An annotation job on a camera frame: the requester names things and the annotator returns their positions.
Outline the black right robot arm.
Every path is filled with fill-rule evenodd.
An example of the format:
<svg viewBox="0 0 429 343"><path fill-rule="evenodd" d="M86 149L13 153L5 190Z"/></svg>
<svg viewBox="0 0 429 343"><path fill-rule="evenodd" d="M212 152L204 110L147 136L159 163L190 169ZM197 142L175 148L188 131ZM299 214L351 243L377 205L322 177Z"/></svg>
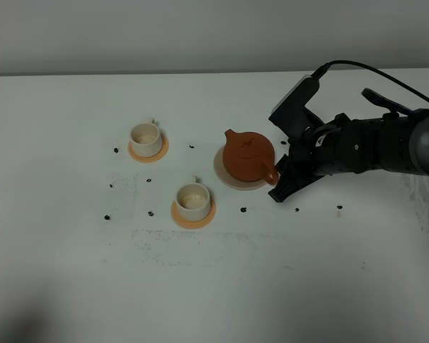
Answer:
<svg viewBox="0 0 429 343"><path fill-rule="evenodd" d="M288 137L290 148L277 163L276 202L333 174L371 170L429 177L429 110L410 110L371 89L363 96L388 110L376 119L341 113L328 123L306 108L313 90L292 90L269 120Z"/></svg>

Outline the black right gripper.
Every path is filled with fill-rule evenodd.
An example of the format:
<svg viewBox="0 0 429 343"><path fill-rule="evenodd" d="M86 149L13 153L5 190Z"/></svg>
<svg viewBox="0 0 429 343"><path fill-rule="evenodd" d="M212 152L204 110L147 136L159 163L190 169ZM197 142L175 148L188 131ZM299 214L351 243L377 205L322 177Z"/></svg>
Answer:
<svg viewBox="0 0 429 343"><path fill-rule="evenodd" d="M319 179L350 170L336 156L336 146L343 124L350 122L346 114L338 114L332 121L306 124L298 136L291 136L289 152L276 164L280 175L269 195L278 203Z"/></svg>

